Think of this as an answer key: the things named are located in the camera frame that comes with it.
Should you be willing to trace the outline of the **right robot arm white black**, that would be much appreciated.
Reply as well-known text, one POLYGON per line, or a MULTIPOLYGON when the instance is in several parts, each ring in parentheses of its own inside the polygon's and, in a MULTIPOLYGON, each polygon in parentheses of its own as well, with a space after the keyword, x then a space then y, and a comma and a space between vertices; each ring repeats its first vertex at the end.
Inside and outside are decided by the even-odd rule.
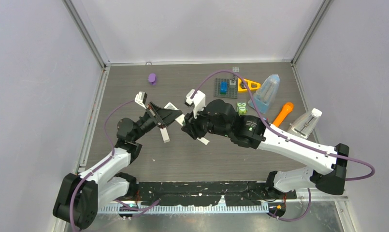
POLYGON ((207 105, 192 99, 185 101, 193 111, 185 115, 182 131, 193 139, 216 134, 240 147, 265 150, 298 161, 306 167, 293 171, 272 171, 265 182, 265 192, 278 198, 291 190, 317 188, 327 194, 342 195, 346 181, 347 161, 334 157, 348 156, 344 144, 326 146, 291 135, 256 116, 241 116, 221 99, 207 105))

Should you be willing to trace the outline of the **small white battery cover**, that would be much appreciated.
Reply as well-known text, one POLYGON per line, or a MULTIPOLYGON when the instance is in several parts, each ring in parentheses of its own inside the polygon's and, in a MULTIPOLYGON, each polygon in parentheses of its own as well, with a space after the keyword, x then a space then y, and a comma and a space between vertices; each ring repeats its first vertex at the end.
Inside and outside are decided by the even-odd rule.
POLYGON ((205 138, 197 138, 197 140, 202 142, 204 145, 208 145, 208 143, 209 143, 209 140, 207 140, 205 138))

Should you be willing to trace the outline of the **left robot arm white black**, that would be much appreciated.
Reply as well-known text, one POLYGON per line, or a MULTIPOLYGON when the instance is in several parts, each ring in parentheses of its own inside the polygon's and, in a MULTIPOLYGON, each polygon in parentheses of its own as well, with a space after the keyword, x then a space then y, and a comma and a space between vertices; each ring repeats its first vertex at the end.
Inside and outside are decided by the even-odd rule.
POLYGON ((94 221, 98 211, 111 201, 137 196, 136 178, 121 170, 133 163, 142 145, 137 143, 153 128, 166 129, 182 112, 161 108, 152 102, 137 121, 129 118, 117 124, 117 142, 110 142, 110 153, 80 174, 67 174, 61 183, 53 208, 53 216, 71 224, 73 229, 84 230, 94 221))

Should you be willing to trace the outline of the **slim white remote control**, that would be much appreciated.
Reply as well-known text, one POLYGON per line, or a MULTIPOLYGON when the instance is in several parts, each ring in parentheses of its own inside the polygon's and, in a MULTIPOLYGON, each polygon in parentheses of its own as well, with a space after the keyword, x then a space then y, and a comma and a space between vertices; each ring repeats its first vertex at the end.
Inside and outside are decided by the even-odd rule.
POLYGON ((160 128, 160 133, 161 133, 161 136, 162 136, 164 143, 167 143, 170 141, 170 137, 169 137, 167 128, 160 128))

